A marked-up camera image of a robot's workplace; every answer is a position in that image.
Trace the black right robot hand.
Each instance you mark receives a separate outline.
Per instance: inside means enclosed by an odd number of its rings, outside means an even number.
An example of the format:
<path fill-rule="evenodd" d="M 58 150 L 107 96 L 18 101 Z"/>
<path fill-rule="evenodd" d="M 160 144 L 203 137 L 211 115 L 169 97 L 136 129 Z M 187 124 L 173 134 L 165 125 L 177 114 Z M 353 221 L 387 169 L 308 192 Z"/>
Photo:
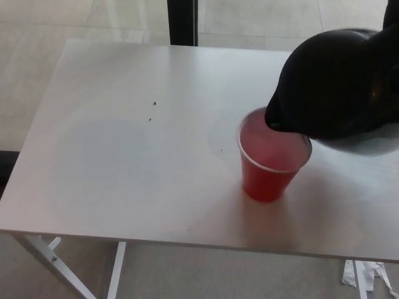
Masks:
<path fill-rule="evenodd" d="M 398 123 L 398 67 L 377 77 L 370 104 L 372 108 L 370 130 Z"/>

